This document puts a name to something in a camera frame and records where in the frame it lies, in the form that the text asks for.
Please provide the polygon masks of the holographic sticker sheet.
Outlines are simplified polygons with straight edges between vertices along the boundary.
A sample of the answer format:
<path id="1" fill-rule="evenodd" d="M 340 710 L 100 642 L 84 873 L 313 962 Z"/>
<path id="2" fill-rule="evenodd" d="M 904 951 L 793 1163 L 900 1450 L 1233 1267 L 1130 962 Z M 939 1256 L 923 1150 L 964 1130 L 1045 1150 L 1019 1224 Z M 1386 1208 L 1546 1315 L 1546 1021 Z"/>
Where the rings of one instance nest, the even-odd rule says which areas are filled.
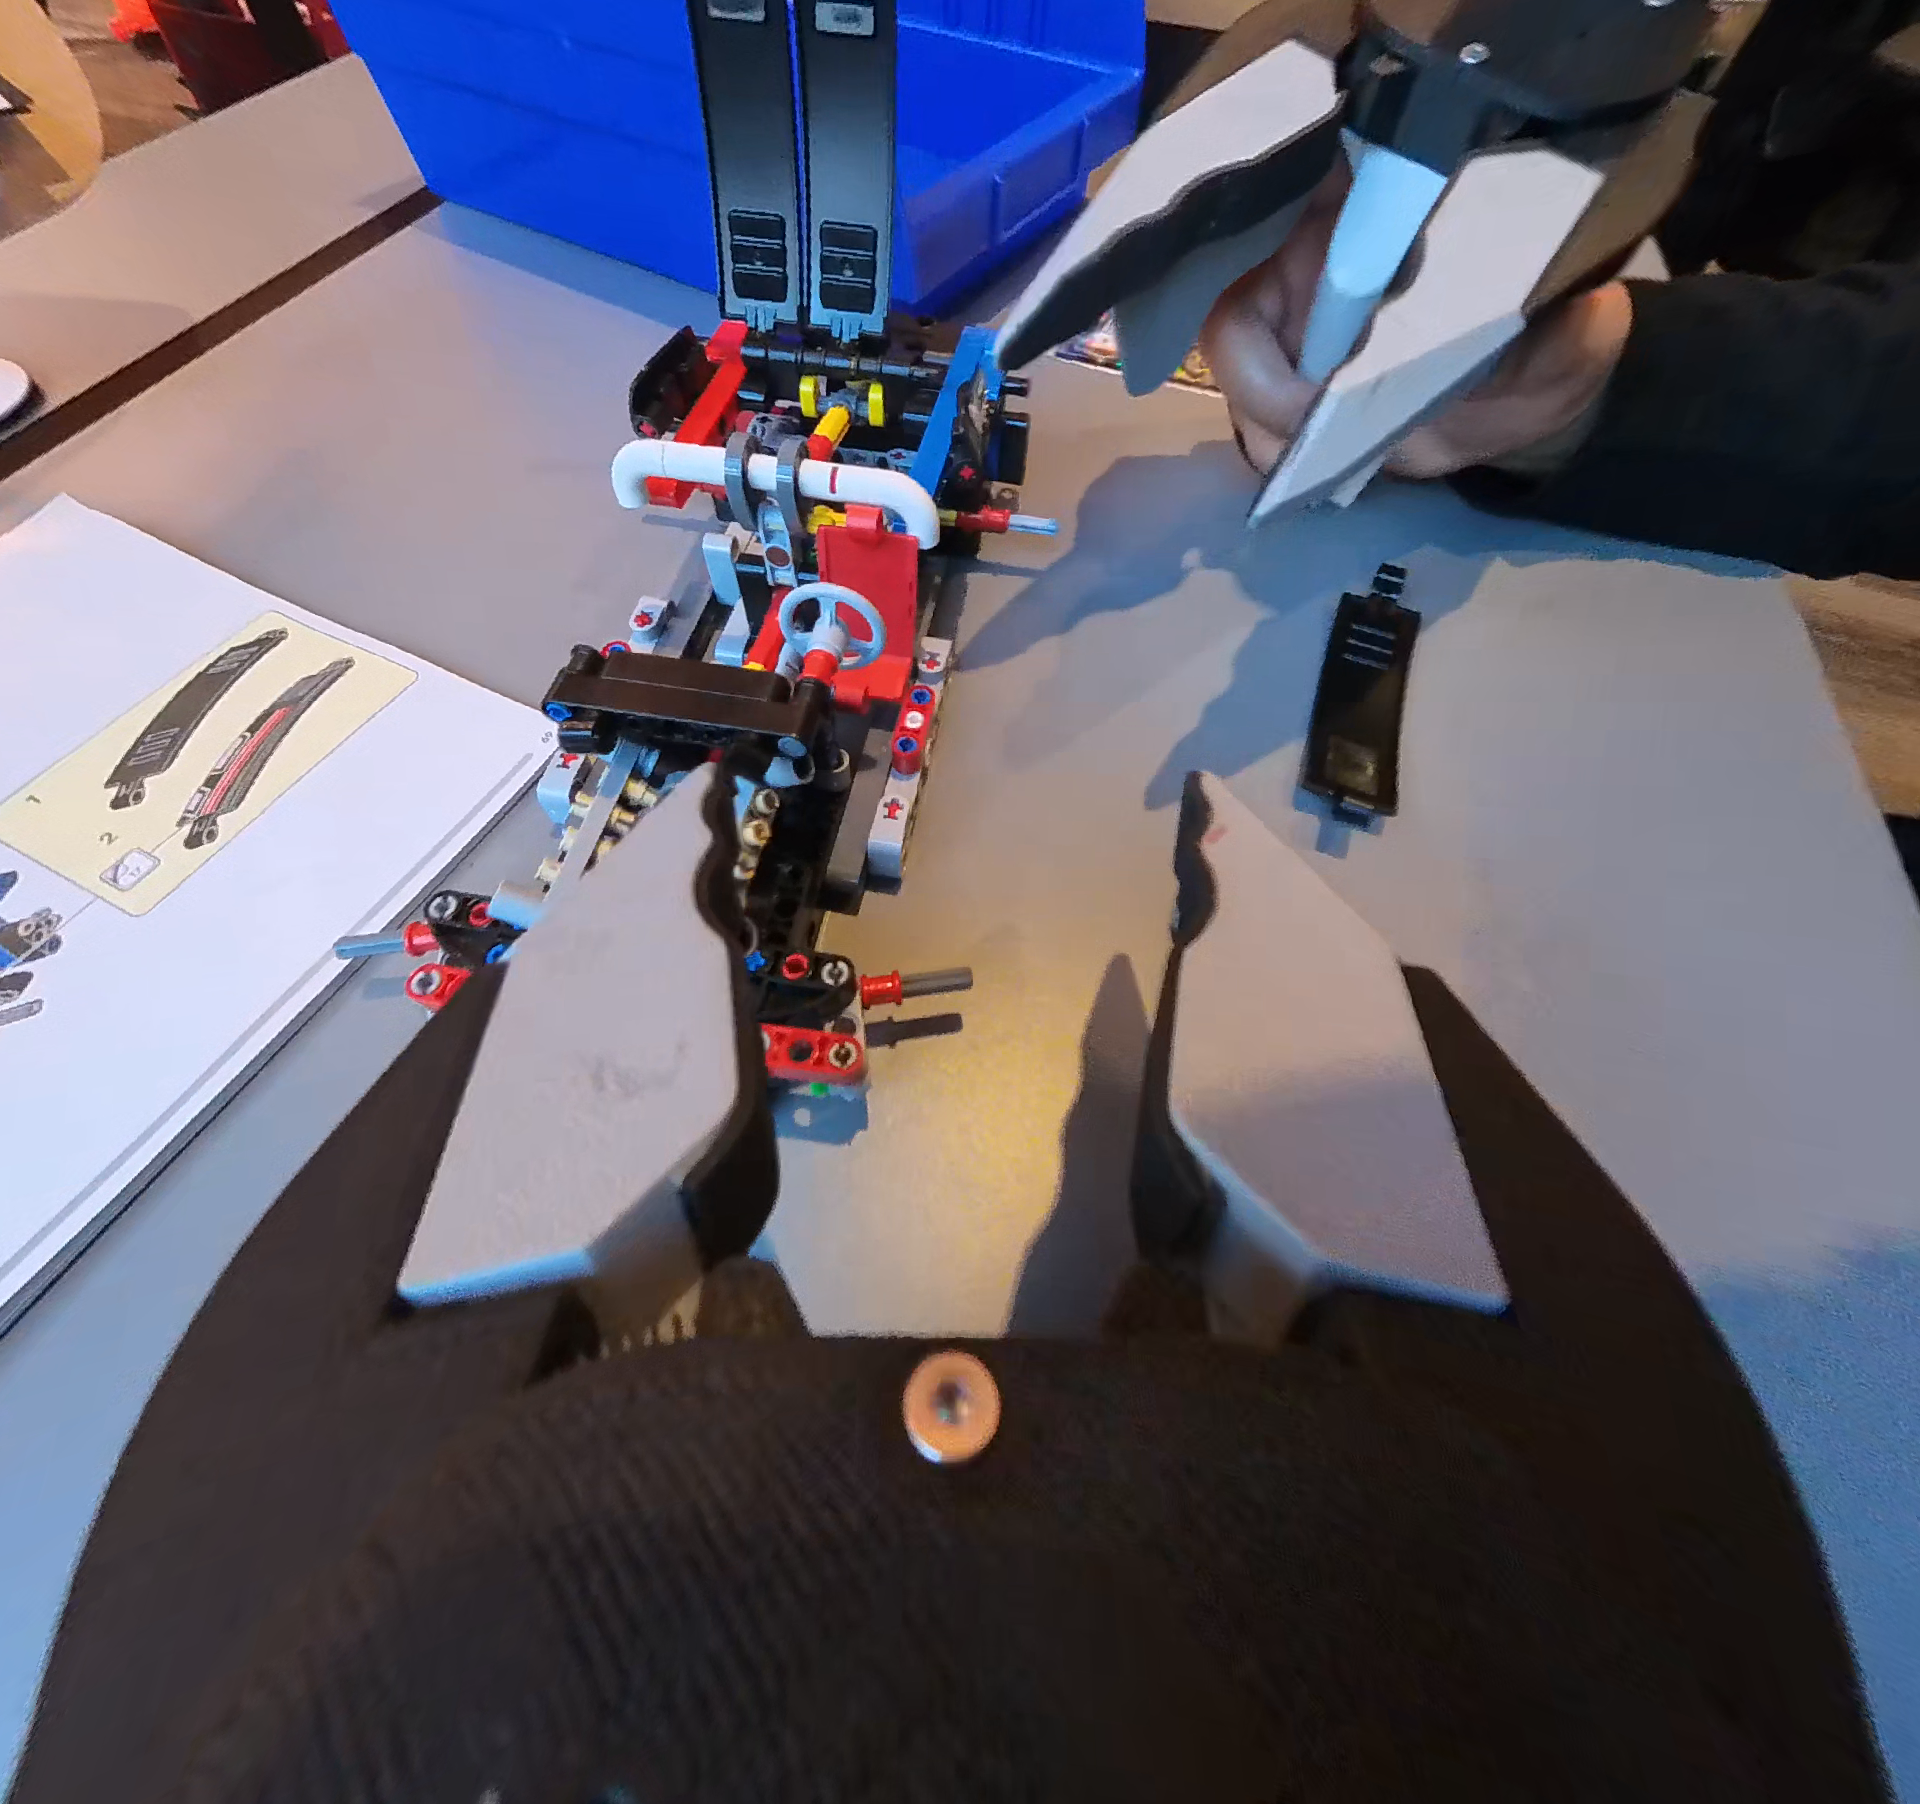
<path id="1" fill-rule="evenodd" d="M 1178 387 L 1205 396 L 1219 396 L 1218 380 L 1198 350 L 1194 331 L 1187 347 L 1176 352 L 1176 327 L 1159 314 L 1125 307 L 1106 309 L 1088 328 L 1073 333 L 1049 350 L 1049 355 L 1113 377 L 1130 398 L 1152 389 Z"/>

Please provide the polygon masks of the person's right forearm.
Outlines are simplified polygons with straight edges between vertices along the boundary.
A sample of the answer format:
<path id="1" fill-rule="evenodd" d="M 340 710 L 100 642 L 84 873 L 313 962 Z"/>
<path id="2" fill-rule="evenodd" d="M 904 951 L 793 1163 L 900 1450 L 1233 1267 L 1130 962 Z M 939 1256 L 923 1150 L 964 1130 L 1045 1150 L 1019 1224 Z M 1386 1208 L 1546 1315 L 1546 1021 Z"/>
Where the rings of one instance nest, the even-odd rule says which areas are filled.
<path id="1" fill-rule="evenodd" d="M 1820 582 L 1917 577 L 1917 269 L 1632 281 L 1620 360 L 1543 469 L 1465 504 Z"/>

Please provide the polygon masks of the toy brick car model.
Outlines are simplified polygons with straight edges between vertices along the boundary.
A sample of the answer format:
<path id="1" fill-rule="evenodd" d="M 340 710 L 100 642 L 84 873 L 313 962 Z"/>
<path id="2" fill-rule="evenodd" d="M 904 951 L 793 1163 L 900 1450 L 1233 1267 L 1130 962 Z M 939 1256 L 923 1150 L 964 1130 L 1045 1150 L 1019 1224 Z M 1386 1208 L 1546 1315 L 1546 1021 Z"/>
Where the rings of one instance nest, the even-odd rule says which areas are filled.
<path id="1" fill-rule="evenodd" d="M 444 887 L 346 936 L 400 957 L 439 1011 L 530 929 L 539 901 L 658 809 L 697 763 L 730 772 L 734 883 L 764 1064 L 793 1100 L 858 1100 L 878 1013 L 967 968 L 862 973 L 828 910 L 898 885 L 951 665 L 942 592 L 964 541 L 1022 515 L 1022 385 L 985 328 L 894 312 L 898 0 L 684 0 L 715 206 L 721 321 L 679 328 L 630 387 L 617 502 L 707 494 L 687 603 L 635 599 L 627 637 L 575 647 L 542 713 L 555 829 L 530 896 Z"/>

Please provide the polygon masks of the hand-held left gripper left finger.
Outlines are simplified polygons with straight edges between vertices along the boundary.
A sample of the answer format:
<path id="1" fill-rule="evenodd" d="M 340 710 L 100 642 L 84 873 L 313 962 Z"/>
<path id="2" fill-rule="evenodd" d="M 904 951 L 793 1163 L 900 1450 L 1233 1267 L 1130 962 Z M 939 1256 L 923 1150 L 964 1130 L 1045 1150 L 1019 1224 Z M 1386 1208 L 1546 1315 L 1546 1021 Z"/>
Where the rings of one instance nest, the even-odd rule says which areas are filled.
<path id="1" fill-rule="evenodd" d="M 621 1343 L 761 1236 L 778 1153 L 737 855 L 734 781 L 701 763 L 551 891 L 492 992 L 405 1304 L 560 1288 Z"/>

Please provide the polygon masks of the blue plastic bin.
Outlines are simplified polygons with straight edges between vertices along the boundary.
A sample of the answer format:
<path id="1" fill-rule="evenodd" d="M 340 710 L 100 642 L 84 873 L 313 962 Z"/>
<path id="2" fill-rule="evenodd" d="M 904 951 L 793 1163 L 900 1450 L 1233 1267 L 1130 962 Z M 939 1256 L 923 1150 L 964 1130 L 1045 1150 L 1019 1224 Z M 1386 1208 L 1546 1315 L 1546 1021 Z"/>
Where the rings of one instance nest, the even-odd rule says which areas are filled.
<path id="1" fill-rule="evenodd" d="M 684 0 L 328 0 L 444 201 L 716 293 Z M 959 305 L 1134 133 L 1147 0 L 900 0 L 896 304 Z"/>

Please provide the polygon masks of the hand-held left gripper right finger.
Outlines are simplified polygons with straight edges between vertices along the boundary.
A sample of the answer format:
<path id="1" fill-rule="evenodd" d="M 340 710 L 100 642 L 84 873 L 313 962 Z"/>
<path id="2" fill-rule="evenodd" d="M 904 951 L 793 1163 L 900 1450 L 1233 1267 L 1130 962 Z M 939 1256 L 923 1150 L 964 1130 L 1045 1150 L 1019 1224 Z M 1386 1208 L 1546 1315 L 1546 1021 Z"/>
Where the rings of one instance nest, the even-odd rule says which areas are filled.
<path id="1" fill-rule="evenodd" d="M 1226 783 L 1193 774 L 1147 1039 L 1134 1239 L 1208 1332 L 1275 1346 L 1334 1293 L 1508 1306 L 1386 940 Z"/>

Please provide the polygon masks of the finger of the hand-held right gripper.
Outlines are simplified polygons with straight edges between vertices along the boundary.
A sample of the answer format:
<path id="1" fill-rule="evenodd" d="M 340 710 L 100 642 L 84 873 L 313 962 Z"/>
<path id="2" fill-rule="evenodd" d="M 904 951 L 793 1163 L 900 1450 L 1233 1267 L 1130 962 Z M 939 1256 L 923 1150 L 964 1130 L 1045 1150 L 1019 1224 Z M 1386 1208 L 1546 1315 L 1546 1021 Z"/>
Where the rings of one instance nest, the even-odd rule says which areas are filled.
<path id="1" fill-rule="evenodd" d="M 1194 347 L 1226 286 L 1271 255 L 1339 147 L 1334 62 L 1286 40 L 1147 127 L 1004 314 L 995 364 L 1022 372 L 1113 318 L 1140 398 Z"/>
<path id="2" fill-rule="evenodd" d="M 1428 215 L 1411 281 L 1320 389 L 1248 527 L 1350 504 L 1407 433 L 1482 377 L 1600 185 L 1600 170 L 1546 147 L 1469 160 Z"/>

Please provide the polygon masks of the instruction booklet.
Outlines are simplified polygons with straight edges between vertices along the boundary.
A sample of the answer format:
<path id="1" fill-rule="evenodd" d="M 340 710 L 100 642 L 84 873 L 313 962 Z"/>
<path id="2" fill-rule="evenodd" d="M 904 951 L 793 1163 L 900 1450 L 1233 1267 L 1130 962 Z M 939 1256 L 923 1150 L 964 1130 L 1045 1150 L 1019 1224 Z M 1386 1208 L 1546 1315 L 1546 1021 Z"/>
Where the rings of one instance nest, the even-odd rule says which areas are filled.
<path id="1" fill-rule="evenodd" d="M 72 496 L 3 532 L 1 589 L 10 1329 L 555 730 Z"/>

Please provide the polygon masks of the person's right hand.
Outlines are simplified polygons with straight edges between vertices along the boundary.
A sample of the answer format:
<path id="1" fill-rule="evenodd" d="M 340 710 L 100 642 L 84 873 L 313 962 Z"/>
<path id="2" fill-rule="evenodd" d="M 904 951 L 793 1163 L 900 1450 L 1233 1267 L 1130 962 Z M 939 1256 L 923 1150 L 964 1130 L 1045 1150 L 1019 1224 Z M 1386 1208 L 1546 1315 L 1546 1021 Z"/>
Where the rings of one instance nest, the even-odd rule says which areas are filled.
<path id="1" fill-rule="evenodd" d="M 1281 461 L 1315 398 L 1294 352 L 1320 263 L 1308 243 L 1294 240 L 1233 281 L 1198 333 L 1240 458 L 1258 475 Z M 1624 281 L 1605 281 L 1539 314 L 1490 377 L 1404 435 L 1384 463 L 1386 475 L 1446 478 L 1583 429 L 1626 345 L 1631 318 Z"/>

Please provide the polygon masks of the red striped black curved panel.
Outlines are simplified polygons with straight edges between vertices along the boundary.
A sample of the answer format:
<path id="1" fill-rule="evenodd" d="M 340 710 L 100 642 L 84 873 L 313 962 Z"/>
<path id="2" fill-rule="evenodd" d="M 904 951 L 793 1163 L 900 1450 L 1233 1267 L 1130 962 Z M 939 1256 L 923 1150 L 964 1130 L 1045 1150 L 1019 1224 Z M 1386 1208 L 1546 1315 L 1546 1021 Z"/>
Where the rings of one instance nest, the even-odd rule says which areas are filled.
<path id="1" fill-rule="evenodd" d="M 1420 615 L 1407 570 L 1382 562 L 1364 592 L 1334 610 L 1301 759 L 1301 793 L 1320 809 L 1315 851 L 1345 857 L 1400 809 L 1404 694 Z"/>

